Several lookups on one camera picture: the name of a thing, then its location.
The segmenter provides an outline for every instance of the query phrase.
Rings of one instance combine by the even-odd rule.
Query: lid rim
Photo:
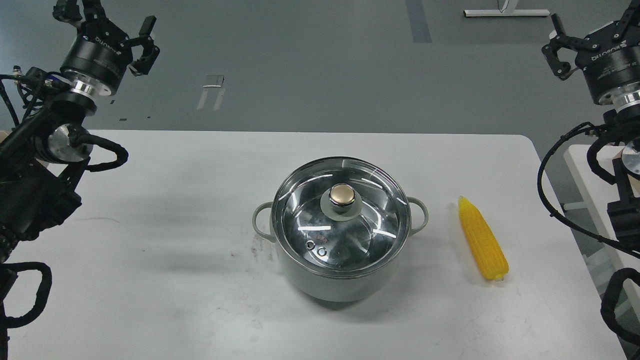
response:
[[[301,254],[299,254],[294,250],[293,246],[290,244],[289,240],[285,235],[283,222],[278,221],[278,219],[282,218],[282,216],[277,213],[278,204],[281,202],[286,203],[291,197],[291,193],[294,189],[294,187],[292,186],[291,189],[287,190],[285,189],[285,185],[290,183],[290,181],[294,178],[294,176],[299,172],[328,160],[353,160],[356,163],[359,162],[363,165],[366,165],[367,167],[371,168],[373,172],[377,172],[385,178],[384,183],[387,183],[388,186],[393,187],[394,191],[397,192],[397,194],[395,195],[398,195],[397,199],[400,200],[399,202],[401,203],[398,205],[400,206],[400,209],[401,209],[400,213],[402,216],[400,216],[398,220],[398,234],[396,239],[394,240],[393,245],[391,246],[391,248],[389,248],[389,250],[384,255],[382,255],[382,257],[360,268],[355,268],[350,270],[339,270],[336,268],[320,266],[310,262],[309,260],[305,259]],[[370,275],[376,272],[381,267],[385,266],[387,263],[393,261],[396,258],[396,256],[402,251],[406,243],[406,239],[409,237],[409,227],[410,227],[409,224],[411,224],[411,209],[409,206],[409,202],[406,198],[406,195],[404,194],[404,191],[402,190],[402,188],[398,185],[397,181],[388,173],[386,173],[384,170],[382,170],[380,167],[377,167],[376,165],[373,165],[367,161],[364,161],[358,158],[352,158],[352,157],[346,157],[346,156],[332,156],[332,157],[321,158],[314,161],[310,161],[298,167],[296,170],[291,172],[285,178],[285,180],[282,182],[282,184],[280,185],[280,187],[278,188],[278,191],[274,196],[273,205],[271,207],[271,223],[273,226],[273,233],[276,239],[278,240],[278,244],[281,246],[282,250],[287,254],[288,258],[295,261],[299,266],[303,267],[309,272],[312,272],[314,275],[318,275],[318,276],[322,276],[330,279],[354,279],[354,278]]]

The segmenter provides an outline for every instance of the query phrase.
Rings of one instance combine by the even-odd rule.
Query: black cable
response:
[[[13,120],[13,123],[16,126],[20,125],[20,123],[18,122],[18,114],[15,113],[15,109],[13,108],[13,104],[11,103],[11,99],[9,99],[9,96],[6,94],[6,90],[4,89],[4,85],[2,84],[1,80],[0,80],[0,97],[2,97],[2,100],[4,101],[6,108],[9,110],[9,114],[11,114],[11,119]]]
[[[542,204],[545,206],[545,208],[549,211],[550,216],[558,219],[558,221],[560,221],[561,223],[563,223],[564,225],[567,225],[568,227],[572,228],[573,230],[579,231],[582,234],[585,234],[589,237],[592,237],[596,240],[598,240],[601,243],[604,243],[608,246],[611,246],[612,248],[625,252],[631,256],[634,256],[635,258],[639,258],[640,259],[640,254],[637,252],[634,252],[633,250],[627,250],[625,248],[623,248],[620,243],[618,241],[615,240],[611,240],[609,238],[606,238],[602,235],[599,234],[595,234],[592,233],[591,231],[588,231],[587,229],[577,225],[576,223],[572,222],[571,220],[567,219],[564,215],[560,214],[560,212],[554,208],[553,205],[551,205],[551,203],[549,202],[549,200],[547,199],[547,196],[545,195],[545,192],[542,188],[542,178],[543,178],[543,174],[545,171],[545,168],[547,167],[547,163],[549,162],[549,159],[551,158],[551,156],[553,156],[556,151],[558,150],[558,148],[560,148],[560,146],[562,146],[562,144],[564,144],[565,142],[569,141],[569,139],[574,138],[578,135],[581,134],[585,134],[588,133],[591,130],[595,130],[598,131],[600,128],[596,127],[595,125],[593,125],[590,122],[583,122],[582,124],[576,126],[575,128],[571,129],[568,133],[566,133],[565,135],[560,137],[560,140],[558,140],[553,147],[551,147],[551,149],[547,152],[547,154],[545,155],[545,157],[542,159],[542,162],[540,163],[540,168],[538,169],[538,195],[540,196],[540,200],[542,201]]]
[[[602,295],[600,314],[611,331],[615,332],[621,339],[640,346],[640,334],[626,330],[616,319],[616,306],[620,300],[625,280],[631,280],[636,285],[640,285],[640,273],[632,268],[622,268],[613,273],[607,289]]]
[[[42,275],[42,280],[40,281],[38,290],[36,290],[36,300],[31,310],[17,318],[12,316],[3,316],[0,318],[0,328],[15,329],[17,327],[28,325],[42,314],[42,311],[44,311],[44,308],[47,305],[47,299],[49,298],[52,283],[51,269],[46,264],[37,262],[2,264],[0,266],[5,266],[14,272],[37,270]]]
[[[70,140],[71,146],[78,146],[81,143],[87,143],[92,145],[98,145],[99,147],[102,147],[103,149],[109,150],[116,154],[115,161],[87,166],[86,169],[89,170],[90,172],[111,170],[112,168],[122,166],[129,159],[129,153],[120,144],[112,142],[111,140],[107,140],[105,138],[101,138],[99,136],[95,136],[91,134],[84,134],[79,136],[72,135],[69,140]]]
[[[27,96],[31,95],[31,92],[27,88],[23,87],[21,82],[18,82],[16,85],[18,88],[18,95],[20,95],[20,98],[22,99],[22,108],[24,109],[27,107],[27,104],[29,104],[29,99],[27,99]]]

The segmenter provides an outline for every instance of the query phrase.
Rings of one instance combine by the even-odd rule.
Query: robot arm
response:
[[[640,0],[631,1],[620,20],[592,31],[584,38],[565,34],[560,18],[552,15],[555,30],[550,41],[542,47],[553,74],[568,79],[582,70],[591,98],[597,105],[613,105],[604,113],[604,124],[589,122],[572,129],[551,148],[538,171],[538,193],[551,216],[565,225],[596,240],[640,258],[640,198],[635,197],[629,177],[640,178]],[[558,58],[558,50],[565,48],[577,53],[575,68]],[[591,233],[560,214],[547,200],[542,189],[542,176],[549,158],[558,148],[577,135],[597,136],[589,147],[587,161],[591,171],[618,188],[619,201],[607,205],[607,213],[616,233],[616,240]],[[606,171],[597,160],[598,152],[607,144],[625,143],[620,158],[613,159],[614,173]],[[640,335],[625,330],[614,314],[625,280],[640,284],[640,273],[624,268],[614,273],[602,298],[601,314],[607,326],[619,337],[640,346]]]
[[[128,67],[135,76],[153,66],[159,48],[151,31],[156,18],[143,22],[139,36],[129,38],[105,15],[99,0],[83,0],[84,20],[76,0],[58,0],[55,19],[76,28],[76,40],[60,72],[31,68],[22,74],[0,75],[12,80],[24,101],[22,121],[0,82],[0,97],[9,109],[15,129],[0,143],[0,359],[6,359],[6,330],[32,322],[43,310],[51,287],[51,271],[41,263],[7,264],[20,241],[36,239],[44,229],[61,225],[80,205],[75,192],[84,171],[99,172],[123,165],[127,151],[91,135],[82,123],[96,111],[97,96],[115,95]],[[133,60],[132,48],[142,46]],[[108,163],[90,164],[93,146],[115,154]],[[65,165],[56,176],[39,161]],[[18,272],[38,270],[42,282],[31,311],[18,318],[4,315],[3,301]]]

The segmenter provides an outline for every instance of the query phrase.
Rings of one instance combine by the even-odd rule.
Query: white table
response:
[[[564,159],[580,190],[582,200],[593,219],[593,223],[596,225],[598,233],[610,239],[616,239],[616,233],[613,231],[611,220],[607,214],[607,204],[620,200],[618,188],[614,185],[609,185],[592,173],[589,164],[587,164],[588,149],[589,145],[571,145],[565,152]],[[624,146],[604,147],[598,153],[600,166],[613,174],[613,164],[611,160],[622,149],[624,149]],[[640,259],[634,258],[612,247],[606,246],[605,249],[616,270],[621,268],[640,269]],[[632,285],[631,281],[625,281],[624,287],[631,306],[634,308],[636,314],[640,314],[640,291]]]
[[[86,174],[84,205],[10,258],[54,274],[44,314],[10,331],[12,358],[625,358],[571,232],[538,199],[540,161],[522,136],[95,133],[130,160]],[[296,290],[251,227],[291,171],[325,156],[380,166],[430,210],[399,273],[355,304]],[[505,281],[486,282],[476,268],[459,195],[498,237]],[[9,315],[30,306],[37,281],[20,277]]]

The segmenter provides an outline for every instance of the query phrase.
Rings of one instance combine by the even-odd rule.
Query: pot handle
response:
[[[273,202],[265,202],[264,204],[258,206],[258,208],[253,212],[253,218],[251,219],[251,225],[253,225],[253,230],[260,235],[261,237],[271,241],[272,243],[276,242],[276,237],[272,234],[263,233],[258,229],[258,225],[255,224],[255,219],[258,217],[258,214],[265,209],[269,209],[273,205]]]
[[[416,199],[415,197],[407,196],[406,199],[409,202],[412,202],[412,203],[418,205],[418,207],[422,210],[422,213],[424,214],[424,221],[422,222],[422,224],[420,224],[420,226],[418,226],[416,228],[411,228],[409,230],[409,236],[413,236],[413,235],[415,235],[415,233],[419,232],[420,230],[424,229],[425,226],[427,226],[427,223],[429,222],[429,211],[427,210],[427,207],[424,205],[424,203],[422,201]]]

